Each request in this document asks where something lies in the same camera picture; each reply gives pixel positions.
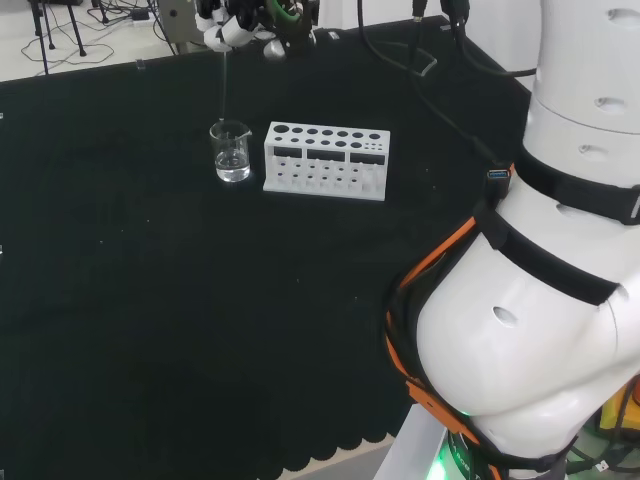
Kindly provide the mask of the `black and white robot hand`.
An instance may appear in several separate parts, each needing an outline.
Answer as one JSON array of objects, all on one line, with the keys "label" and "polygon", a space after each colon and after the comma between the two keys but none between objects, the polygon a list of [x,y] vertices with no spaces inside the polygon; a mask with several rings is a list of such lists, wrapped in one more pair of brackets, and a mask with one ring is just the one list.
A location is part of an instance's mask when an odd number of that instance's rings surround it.
[{"label": "black and white robot hand", "polygon": [[258,26],[269,19],[264,1],[198,0],[195,8],[196,27],[204,44],[219,53],[250,43]]}]

